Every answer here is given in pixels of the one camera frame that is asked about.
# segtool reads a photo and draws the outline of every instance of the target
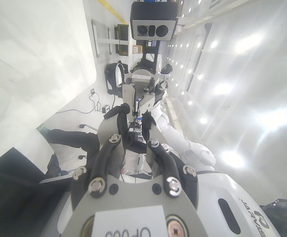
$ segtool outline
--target wire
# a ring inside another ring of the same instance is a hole
[[[100,96],[99,96],[99,95],[98,95],[98,97],[99,97],[99,100],[98,100],[98,102],[97,102],[97,105],[96,105],[95,101],[93,101],[93,103],[94,103],[94,108],[93,108],[90,112],[85,113],[85,112],[79,111],[79,110],[77,110],[77,109],[68,109],[68,110],[64,110],[64,111],[57,112],[57,113],[64,113],[64,112],[68,112],[68,111],[78,111],[78,112],[80,112],[80,113],[88,114],[88,113],[93,112],[94,110],[100,112],[100,109],[101,109],[101,107],[102,107],[102,104],[100,103]]]
[[[114,102],[113,102],[113,106],[112,106],[112,108],[114,107],[115,100],[116,100],[116,96],[114,95]]]

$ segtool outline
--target white label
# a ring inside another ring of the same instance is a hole
[[[168,236],[163,207],[137,207],[95,214],[92,237]]]
[[[113,88],[112,88],[112,85],[109,83],[109,81],[107,80],[107,84],[108,84],[108,89],[109,90],[112,90]]]
[[[138,53],[139,52],[139,48],[138,47],[133,47],[133,53]]]

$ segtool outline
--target white panel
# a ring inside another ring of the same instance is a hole
[[[22,155],[30,160],[44,174],[54,150],[46,139],[34,129],[25,139],[18,142],[15,147]]]
[[[0,2],[0,155],[96,78],[81,0]]]

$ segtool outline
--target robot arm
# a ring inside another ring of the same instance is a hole
[[[179,154],[185,164],[193,166],[197,172],[214,171],[215,157],[212,152],[202,144],[189,141],[170,126],[168,116],[162,112],[160,103],[150,110],[150,113],[171,149]]]

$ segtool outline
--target floor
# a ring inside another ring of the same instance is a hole
[[[109,0],[106,1],[110,4],[113,9],[120,14],[120,16],[129,22],[130,8],[132,0]],[[95,103],[100,100],[102,106],[113,104],[114,96],[109,95],[106,89],[106,82],[104,77],[104,68],[106,64],[117,62],[118,60],[125,60],[123,56],[119,56],[115,53],[115,47],[112,46],[112,55],[109,53],[108,44],[99,44],[100,57],[96,57],[96,48],[94,44],[94,36],[91,20],[93,19],[96,23],[98,38],[107,38],[107,27],[111,29],[111,37],[114,38],[114,26],[117,24],[122,24],[122,22],[114,17],[100,1],[97,0],[83,0],[86,20],[89,30],[89,35],[91,39],[91,45],[97,70],[97,79],[94,84],[85,89],[80,95],[73,99],[70,103],[64,106],[61,111],[69,109],[77,109],[82,112],[90,112],[93,109],[93,102],[89,100],[90,90],[94,88],[95,92],[98,94],[94,95],[92,99]],[[122,99],[116,97],[115,105],[120,105]],[[80,124],[88,124],[94,128],[98,128],[101,121],[103,120],[103,113],[93,111],[89,114],[83,114],[78,111],[68,111],[64,113],[58,113],[49,118],[44,124],[50,129],[62,129],[66,131],[83,131],[83,132],[94,132],[93,130],[85,127],[80,129]],[[52,144],[58,159],[61,169],[72,170],[86,163],[86,160],[79,160],[79,155],[86,155],[80,148],[72,148],[63,145]]]

